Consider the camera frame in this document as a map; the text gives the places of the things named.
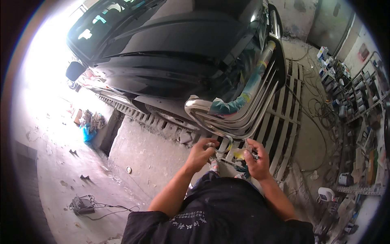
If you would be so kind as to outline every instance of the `black shirt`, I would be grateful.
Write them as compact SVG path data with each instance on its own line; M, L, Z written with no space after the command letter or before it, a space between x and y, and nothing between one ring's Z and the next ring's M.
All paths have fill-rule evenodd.
M160 211L130 213L122 244L314 243L312 229L279 219L245 180L218 178L201 182L172 219Z

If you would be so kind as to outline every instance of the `man's arm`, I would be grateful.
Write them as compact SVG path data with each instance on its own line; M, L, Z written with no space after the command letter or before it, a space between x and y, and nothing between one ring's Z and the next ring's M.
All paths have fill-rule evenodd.
M184 166L152 200L148 211L161 211L170 218L179 212L192 176L202 169L209 157L214 153L214 148L203 149L203 146L209 142L213 142L216 146L219 145L219 142L212 138L204 138L196 143L192 147Z
M247 139L247 141L252 148L257 150L259 159L255 160L252 154L245 150L245 161L248 165L250 175L257 179L257 181L260 183L267 204L282 220L298 220L298 217L294 211L294 206L288 200L283 191L279 188L278 184L269 172L269 156L263 145L252 139Z

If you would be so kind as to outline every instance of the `man's left hand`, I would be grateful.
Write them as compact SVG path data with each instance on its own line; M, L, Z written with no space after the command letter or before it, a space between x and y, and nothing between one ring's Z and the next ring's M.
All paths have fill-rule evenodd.
M215 153L213 147L209 147L206 150L203 149L203 147L210 142L214 143L215 146L219 145L219 142L216 139L203 138L192 147L190 155L184 165L187 172L190 172L191 174L199 172L207 163L209 157Z

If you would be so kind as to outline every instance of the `man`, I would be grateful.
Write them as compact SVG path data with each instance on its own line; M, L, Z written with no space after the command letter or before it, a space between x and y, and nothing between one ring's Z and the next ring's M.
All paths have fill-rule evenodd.
M247 139L259 159L245 150L257 188L240 178L219 177L217 168L198 180L184 199L196 172L214 154L200 140L185 165L152 200L147 212L129 214L122 243L314 243L313 226L298 220L294 207L269 173L269 157L262 144Z

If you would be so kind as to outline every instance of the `electrical cable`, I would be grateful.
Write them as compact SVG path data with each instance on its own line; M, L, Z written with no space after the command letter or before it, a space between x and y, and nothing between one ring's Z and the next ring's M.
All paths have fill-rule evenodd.
M317 84L317 80L318 80L318 70L316 68L316 66L314 65L314 61L311 59L311 57L308 55L308 50L310 49L309 47L307 48L306 50L306 54L300 58L300 59L289 59L289 60L292 60L292 61L298 61L298 60L301 60L303 59L304 57L308 56L308 59L313 63L313 68L312 71L308 74L305 74L303 76L303 79L305 81L303 81L302 83L306 86L306 88L309 90L309 92L313 95L313 96L316 96L316 97L320 97L321 98L321 101L316 99L316 98L312 98L308 101L308 104L307 104L307 109L308 111L306 110L305 106L300 102L300 100L298 99L298 97L295 95L295 93L290 89L289 86L287 86L286 84L286 87L287 89L289 90L289 92L291 92L291 94L294 96L294 99L302 106L303 108L303 113L309 117L309 119L311 121L313 121L313 123L316 125L316 127L318 128L318 130L320 131L321 133L321 136L324 140L324 143L325 143L325 155L324 155L324 158L321 162L321 164L313 169L309 169L309 170L301 170L302 172L313 172L319 168L321 168L324 164L325 164L325 159L326 159L326 155L327 155L327 152L328 152L328 146L327 146L327 143L326 143L326 139L325 139L325 136L322 132L322 130L320 129L319 125L317 124L317 122L313 119L315 117L317 117L319 119L319 122L321 123L322 127L328 131L329 133L329 137L330 139L333 141L333 142L336 142L335 140L335 134L333 132L333 127L336 126L337 124L337 115L335 114L335 112L331 109L331 107L325 102L325 99L324 97L322 96L321 94L321 91L319 90L319 88L316 86ZM309 107L309 104L311 101L315 101L314 103L314 113L312 113L310 107Z
M313 47L313 46L309 47L309 44L307 43L306 52L305 52L305 55L304 55L302 58L300 58L300 59L288 59L288 60L291 60L291 61L299 61L299 60L303 59L304 57L306 57L306 55L307 55L309 49L312 48L312 47Z
M112 205L105 204L105 203L97 203L97 202L95 202L95 197L94 197L93 195L91 195L91 194L85 195L85 196L82 196L82 197L79 197L79 198L81 199L81 198L84 198L84 197L86 197L86 196L88 196L88 197L90 198L89 201L91 202L91 205L88 206L88 208L92 208L94 205L101 204L101 205L103 205L102 207L93 207L93 208L95 209L95 208L108 208L108 207L109 207L109 208L122 208L122 209L125 209L125 210L123 210L123 211L112 212L112 213L103 215L103 216L101 216L101 217L99 217L99 218L97 218L97 219L93 219L93 218L91 218L91 217L89 217L89 216L87 216L87 215L85 215L85 214L79 214L79 213L77 212L77 210L80 209L79 206L75 206L73 203L69 204L69 208L70 208L71 210L76 210L76 211L74 211L74 213L75 213L77 216L80 216L80 217L83 217L83 218L89 218L90 220L99 220L99 219L102 219L103 217L106 217L107 215L115 214L115 213L120 213L120 212L126 212L126 211L134 212L132 209L135 208L135 207L138 208L137 211L140 210L140 207L138 207L138 206L133 206L133 207L131 207L131 208L126 208L126 207L121 206L121 205L112 206Z

